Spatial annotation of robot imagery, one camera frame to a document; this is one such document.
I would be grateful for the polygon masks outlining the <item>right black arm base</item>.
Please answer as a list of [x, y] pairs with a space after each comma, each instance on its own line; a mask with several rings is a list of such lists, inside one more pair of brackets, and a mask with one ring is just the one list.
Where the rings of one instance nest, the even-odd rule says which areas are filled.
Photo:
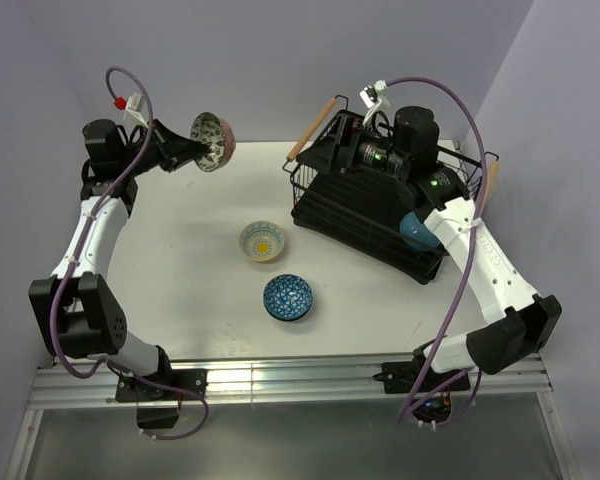
[[[375, 381], [383, 385], [387, 395], [408, 394], [415, 384], [424, 361], [414, 358], [409, 361], [384, 362], [379, 373], [373, 375]], [[435, 373], [428, 370], [418, 388], [418, 394], [427, 395], [441, 384], [444, 387], [429, 397], [411, 413], [417, 421], [433, 424], [447, 421], [453, 411], [451, 394], [465, 392], [470, 389], [470, 380], [466, 372], [460, 375], [461, 370], [452, 370], [446, 373]]]

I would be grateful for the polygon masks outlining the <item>plain blue bowl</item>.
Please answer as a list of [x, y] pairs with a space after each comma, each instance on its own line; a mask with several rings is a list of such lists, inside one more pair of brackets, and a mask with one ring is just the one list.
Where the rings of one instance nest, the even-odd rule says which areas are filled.
[[438, 238], [417, 218], [414, 212], [407, 213], [400, 221], [399, 232], [405, 243], [416, 251], [430, 252], [441, 243]]

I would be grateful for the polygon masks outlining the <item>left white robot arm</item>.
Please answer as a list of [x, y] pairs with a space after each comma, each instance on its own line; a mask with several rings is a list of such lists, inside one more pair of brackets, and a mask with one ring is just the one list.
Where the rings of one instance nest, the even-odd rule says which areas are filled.
[[81, 171], [80, 216], [69, 247], [46, 279], [29, 287], [29, 300], [44, 344], [65, 369], [80, 379], [75, 359], [91, 359], [139, 377], [139, 388], [163, 399], [175, 386], [163, 348], [131, 334], [125, 313], [106, 276], [117, 239], [133, 211], [136, 178], [153, 168], [173, 172], [200, 162], [211, 147], [196, 135], [182, 137], [153, 120], [137, 126], [133, 141], [124, 127], [99, 119], [82, 129], [88, 158]]

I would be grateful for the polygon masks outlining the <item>yellow blue sun bowl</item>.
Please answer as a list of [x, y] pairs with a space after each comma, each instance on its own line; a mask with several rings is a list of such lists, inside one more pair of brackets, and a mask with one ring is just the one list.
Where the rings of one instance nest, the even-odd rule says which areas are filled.
[[268, 262], [282, 253], [286, 243], [283, 230], [265, 220], [246, 225], [238, 237], [241, 252], [251, 261]]

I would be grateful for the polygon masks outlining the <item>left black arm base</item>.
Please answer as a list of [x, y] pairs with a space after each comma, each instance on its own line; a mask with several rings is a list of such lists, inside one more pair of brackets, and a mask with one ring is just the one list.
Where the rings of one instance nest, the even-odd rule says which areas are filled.
[[114, 401], [118, 404], [136, 406], [136, 424], [144, 434], [167, 438], [165, 431], [172, 430], [181, 419], [185, 401], [199, 402], [203, 408], [202, 418], [191, 432], [203, 428], [209, 417], [209, 405], [205, 394], [207, 371], [201, 368], [173, 370], [165, 385], [147, 379], [120, 375]]

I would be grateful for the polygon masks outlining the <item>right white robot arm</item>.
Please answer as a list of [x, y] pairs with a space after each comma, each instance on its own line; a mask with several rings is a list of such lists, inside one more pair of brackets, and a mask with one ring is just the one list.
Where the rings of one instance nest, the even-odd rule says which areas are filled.
[[340, 112], [328, 137], [330, 169], [391, 179], [401, 199], [461, 269], [485, 326], [427, 347], [413, 365], [415, 383], [432, 390], [448, 371], [478, 368], [493, 375], [538, 352], [562, 314], [553, 295], [543, 297], [503, 253], [479, 215], [479, 204], [459, 175], [439, 158], [439, 127], [431, 110], [403, 107], [388, 135], [359, 114]]

